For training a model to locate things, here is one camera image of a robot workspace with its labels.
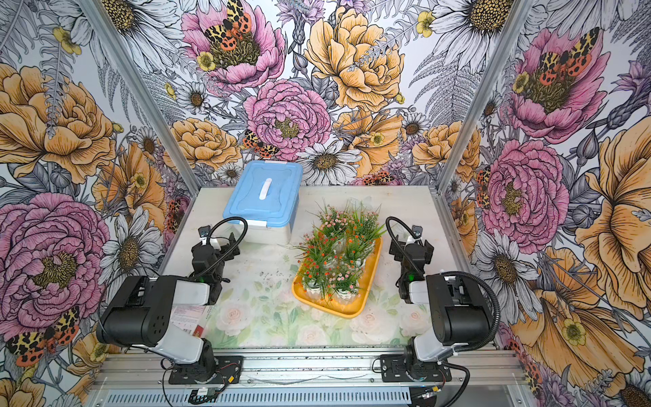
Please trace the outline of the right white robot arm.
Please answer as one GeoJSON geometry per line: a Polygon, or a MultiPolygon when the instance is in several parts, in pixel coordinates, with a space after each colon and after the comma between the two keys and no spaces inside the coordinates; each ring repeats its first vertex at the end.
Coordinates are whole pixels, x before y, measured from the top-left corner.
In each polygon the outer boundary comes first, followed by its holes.
{"type": "Polygon", "coordinates": [[[430,327],[412,337],[402,356],[380,357],[385,383],[446,382],[454,369],[449,359],[481,349],[498,331],[501,310],[496,293],[478,276],[465,271],[427,274],[434,247],[422,238],[421,227],[408,227],[395,216],[385,220],[391,238],[389,254],[400,266],[396,281],[400,298],[425,305],[430,327]]]}

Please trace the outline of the pink red potted gypsophila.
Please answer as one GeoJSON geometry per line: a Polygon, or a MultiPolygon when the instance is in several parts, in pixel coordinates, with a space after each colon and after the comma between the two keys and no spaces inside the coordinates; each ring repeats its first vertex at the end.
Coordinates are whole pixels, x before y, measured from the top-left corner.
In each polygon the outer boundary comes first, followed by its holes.
{"type": "Polygon", "coordinates": [[[315,229],[297,247],[300,252],[298,260],[301,265],[301,284],[311,300],[324,300],[328,295],[332,275],[337,267],[336,242],[334,237],[328,237],[321,230],[315,229]]]}

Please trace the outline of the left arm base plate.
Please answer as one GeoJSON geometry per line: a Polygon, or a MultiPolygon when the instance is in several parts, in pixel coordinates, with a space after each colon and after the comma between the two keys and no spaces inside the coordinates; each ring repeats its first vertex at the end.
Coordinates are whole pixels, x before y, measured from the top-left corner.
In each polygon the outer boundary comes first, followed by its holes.
{"type": "Polygon", "coordinates": [[[239,383],[244,358],[215,356],[213,361],[198,361],[191,365],[174,365],[171,385],[230,385],[239,383]]]}

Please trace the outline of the left aluminium corner post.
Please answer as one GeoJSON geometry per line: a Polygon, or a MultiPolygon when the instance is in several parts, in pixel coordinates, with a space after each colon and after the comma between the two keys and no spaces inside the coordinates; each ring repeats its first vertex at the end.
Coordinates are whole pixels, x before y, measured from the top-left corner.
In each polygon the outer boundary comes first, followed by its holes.
{"type": "Polygon", "coordinates": [[[158,105],[154,103],[154,97],[138,72],[137,65],[134,63],[131,53],[127,50],[127,46],[121,39],[120,34],[113,27],[102,2],[81,1],[80,8],[98,34],[100,42],[105,45],[110,60],[115,63],[115,68],[132,91],[139,107],[147,117],[147,122],[157,133],[181,178],[186,183],[189,192],[191,195],[197,196],[202,185],[198,182],[176,139],[171,134],[171,130],[158,105]]]}

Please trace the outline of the aluminium rail frame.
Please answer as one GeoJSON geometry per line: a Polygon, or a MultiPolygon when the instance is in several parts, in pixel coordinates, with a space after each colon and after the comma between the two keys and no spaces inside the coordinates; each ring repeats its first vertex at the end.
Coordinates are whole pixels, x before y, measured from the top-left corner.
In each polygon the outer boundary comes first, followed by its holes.
{"type": "Polygon", "coordinates": [[[193,393],[206,393],[214,406],[440,406],[464,381],[461,371],[442,369],[432,382],[386,383],[381,357],[402,354],[397,347],[224,349],[215,384],[173,385],[169,363],[131,351],[107,359],[86,403],[188,406],[193,393]]]}

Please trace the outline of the aluminium corner post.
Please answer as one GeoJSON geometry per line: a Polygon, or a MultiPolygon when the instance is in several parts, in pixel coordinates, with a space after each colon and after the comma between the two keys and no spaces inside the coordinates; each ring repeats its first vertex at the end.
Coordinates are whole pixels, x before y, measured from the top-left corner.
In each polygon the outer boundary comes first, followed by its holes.
{"type": "Polygon", "coordinates": [[[202,185],[198,182],[176,139],[171,134],[171,130],[158,105],[154,103],[154,97],[138,72],[137,65],[134,63],[131,53],[127,50],[127,46],[121,39],[120,34],[113,27],[102,2],[81,1],[80,8],[98,34],[100,42],[105,45],[110,60],[115,63],[115,68],[132,91],[139,107],[147,117],[147,122],[157,133],[181,178],[186,183],[189,192],[191,195],[197,196],[202,185]]]}
{"type": "Polygon", "coordinates": [[[500,78],[503,73],[505,61],[517,43],[517,38],[526,23],[527,16],[529,15],[533,4],[534,1],[530,0],[514,2],[509,17],[505,21],[505,27],[500,39],[498,40],[497,47],[491,59],[488,61],[479,87],[471,101],[467,115],[463,120],[461,129],[459,130],[459,137],[457,138],[454,147],[451,149],[446,164],[442,168],[442,173],[437,183],[437,192],[439,194],[443,194],[449,186],[449,183],[463,158],[464,150],[471,142],[472,134],[476,129],[476,123],[480,119],[481,112],[489,99],[493,85],[498,81],[498,78],[500,78]]]}

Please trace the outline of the blue lid storage box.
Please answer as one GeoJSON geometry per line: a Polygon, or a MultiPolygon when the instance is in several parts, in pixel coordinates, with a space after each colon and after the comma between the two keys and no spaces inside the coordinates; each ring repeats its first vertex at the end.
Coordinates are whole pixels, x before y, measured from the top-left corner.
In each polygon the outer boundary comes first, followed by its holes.
{"type": "Polygon", "coordinates": [[[252,161],[245,166],[223,217],[239,227],[241,220],[246,220],[246,242],[287,245],[298,211],[302,178],[301,164],[252,161]]]}

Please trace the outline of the pink white paper card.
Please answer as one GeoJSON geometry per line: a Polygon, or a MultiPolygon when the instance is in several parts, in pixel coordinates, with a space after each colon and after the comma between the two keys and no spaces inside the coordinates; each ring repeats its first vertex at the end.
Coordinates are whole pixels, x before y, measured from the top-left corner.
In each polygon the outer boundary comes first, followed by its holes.
{"type": "Polygon", "coordinates": [[[171,323],[193,337],[204,337],[211,310],[211,306],[176,305],[172,308],[171,323]]]}

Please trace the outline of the right aluminium corner post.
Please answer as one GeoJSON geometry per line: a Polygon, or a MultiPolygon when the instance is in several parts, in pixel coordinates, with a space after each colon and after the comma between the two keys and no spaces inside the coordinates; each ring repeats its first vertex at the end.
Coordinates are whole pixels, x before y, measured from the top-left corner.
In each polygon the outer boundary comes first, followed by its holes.
{"type": "Polygon", "coordinates": [[[472,134],[476,129],[476,123],[480,119],[481,112],[489,99],[493,85],[498,81],[498,78],[500,78],[503,73],[505,61],[517,43],[517,38],[526,23],[527,16],[529,15],[533,4],[534,1],[530,0],[514,2],[509,17],[505,21],[505,27],[500,39],[498,40],[497,47],[491,59],[488,61],[479,87],[471,101],[467,115],[463,120],[461,129],[459,130],[459,137],[457,138],[454,147],[451,149],[446,164],[442,168],[442,173],[437,183],[437,192],[439,194],[443,194],[449,186],[449,183],[463,158],[464,150],[471,142],[472,134]]]}

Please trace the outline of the yellow plastic tray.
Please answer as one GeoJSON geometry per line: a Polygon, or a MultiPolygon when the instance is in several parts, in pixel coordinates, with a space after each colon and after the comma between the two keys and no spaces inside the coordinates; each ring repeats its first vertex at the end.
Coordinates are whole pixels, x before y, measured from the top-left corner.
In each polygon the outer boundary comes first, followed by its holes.
{"type": "Polygon", "coordinates": [[[310,290],[303,285],[303,267],[295,276],[292,284],[293,296],[304,305],[321,312],[344,319],[353,319],[360,315],[371,294],[376,271],[381,257],[382,239],[375,241],[372,253],[366,258],[358,279],[357,293],[333,291],[322,294],[320,290],[310,290]]]}

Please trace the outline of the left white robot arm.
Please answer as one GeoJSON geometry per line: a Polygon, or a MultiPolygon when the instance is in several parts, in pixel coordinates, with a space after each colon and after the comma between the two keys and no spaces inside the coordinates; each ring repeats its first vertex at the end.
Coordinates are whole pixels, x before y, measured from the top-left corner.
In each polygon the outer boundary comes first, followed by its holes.
{"type": "Polygon", "coordinates": [[[215,305],[223,285],[225,263],[240,254],[248,222],[233,216],[210,228],[192,247],[189,276],[164,275],[151,281],[129,276],[99,319],[98,340],[122,348],[140,347],[172,362],[182,380],[207,383],[217,374],[217,360],[207,339],[194,337],[171,322],[176,306],[215,305]]]}

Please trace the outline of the orange flower potted plant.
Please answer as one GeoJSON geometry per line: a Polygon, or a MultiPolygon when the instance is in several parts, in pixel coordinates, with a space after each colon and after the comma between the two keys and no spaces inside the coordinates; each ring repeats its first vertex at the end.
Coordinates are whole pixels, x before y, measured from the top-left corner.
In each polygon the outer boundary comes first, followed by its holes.
{"type": "Polygon", "coordinates": [[[359,298],[362,291],[361,278],[371,254],[372,252],[366,257],[355,257],[345,250],[334,252],[334,266],[328,275],[325,299],[339,305],[351,305],[359,298]]]}
{"type": "Polygon", "coordinates": [[[366,257],[373,251],[376,240],[386,232],[384,225],[380,222],[379,212],[359,206],[352,212],[351,220],[350,251],[358,257],[366,257]]]}

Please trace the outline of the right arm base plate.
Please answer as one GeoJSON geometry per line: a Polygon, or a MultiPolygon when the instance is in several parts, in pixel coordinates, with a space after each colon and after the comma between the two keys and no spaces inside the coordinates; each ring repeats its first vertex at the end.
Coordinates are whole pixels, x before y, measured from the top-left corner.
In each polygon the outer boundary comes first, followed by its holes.
{"type": "Polygon", "coordinates": [[[443,383],[452,379],[446,366],[415,360],[404,354],[383,354],[379,361],[385,383],[443,383]]]}

